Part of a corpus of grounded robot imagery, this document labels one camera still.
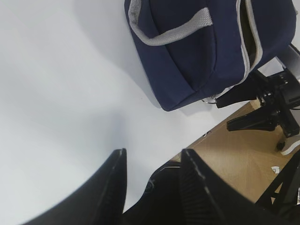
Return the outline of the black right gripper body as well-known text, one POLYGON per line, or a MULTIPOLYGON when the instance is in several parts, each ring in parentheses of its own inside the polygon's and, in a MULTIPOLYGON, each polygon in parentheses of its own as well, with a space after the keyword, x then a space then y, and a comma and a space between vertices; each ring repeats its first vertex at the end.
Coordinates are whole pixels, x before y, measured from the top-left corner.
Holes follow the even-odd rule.
POLYGON ((257 86, 261 107, 258 109, 262 117, 270 125, 272 131, 279 125, 286 137, 300 133, 300 126, 291 113, 300 106, 300 82, 289 71, 281 71, 270 76, 256 72, 259 79, 257 86))

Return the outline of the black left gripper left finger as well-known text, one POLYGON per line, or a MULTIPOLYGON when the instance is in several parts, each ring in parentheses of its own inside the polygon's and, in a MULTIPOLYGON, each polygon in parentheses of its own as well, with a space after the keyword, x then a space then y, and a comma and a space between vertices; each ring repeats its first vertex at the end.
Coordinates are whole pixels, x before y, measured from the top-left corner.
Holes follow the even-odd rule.
POLYGON ((114 150, 74 193, 28 225, 119 225, 127 192, 127 152, 114 150))

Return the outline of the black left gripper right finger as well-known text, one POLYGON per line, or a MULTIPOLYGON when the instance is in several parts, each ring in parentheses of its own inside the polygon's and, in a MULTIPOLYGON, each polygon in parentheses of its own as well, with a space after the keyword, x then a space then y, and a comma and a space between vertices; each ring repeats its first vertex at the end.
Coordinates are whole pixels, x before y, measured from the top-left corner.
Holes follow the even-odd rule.
POLYGON ((225 183, 192 149, 181 152, 180 196, 188 225, 279 225, 225 183))

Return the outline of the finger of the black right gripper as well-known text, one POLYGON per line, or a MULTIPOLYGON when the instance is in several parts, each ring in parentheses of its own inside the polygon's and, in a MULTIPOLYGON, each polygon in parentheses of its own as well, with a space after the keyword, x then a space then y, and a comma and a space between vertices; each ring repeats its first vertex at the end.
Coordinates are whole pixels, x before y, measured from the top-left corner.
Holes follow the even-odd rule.
POLYGON ((277 111, 257 109, 227 122, 228 131, 262 130, 274 131, 277 126, 277 111))
POLYGON ((241 84, 231 88, 216 99, 217 108, 223 108, 238 102, 255 100, 267 89, 267 77, 259 71, 251 72, 241 84))

